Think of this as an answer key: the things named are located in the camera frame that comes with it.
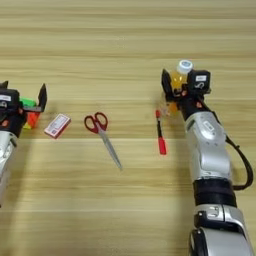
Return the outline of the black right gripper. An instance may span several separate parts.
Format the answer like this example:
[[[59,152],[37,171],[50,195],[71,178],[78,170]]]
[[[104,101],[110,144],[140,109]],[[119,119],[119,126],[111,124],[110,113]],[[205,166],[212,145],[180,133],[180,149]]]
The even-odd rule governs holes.
[[[166,69],[162,70],[161,84],[167,100],[173,99],[171,77]],[[204,103],[204,97],[186,94],[175,98],[178,110],[182,113],[183,119],[187,120],[191,115],[198,112],[209,112],[210,109]]]

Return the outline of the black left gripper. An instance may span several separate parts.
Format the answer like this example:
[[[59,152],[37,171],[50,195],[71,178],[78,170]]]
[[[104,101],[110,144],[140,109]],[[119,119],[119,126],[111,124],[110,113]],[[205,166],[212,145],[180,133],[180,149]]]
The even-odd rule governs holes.
[[[8,81],[0,83],[0,89],[7,89]],[[18,106],[0,108],[0,131],[7,131],[19,137],[23,128],[33,129],[45,110],[47,103],[47,89],[43,84],[38,95],[38,107]]]

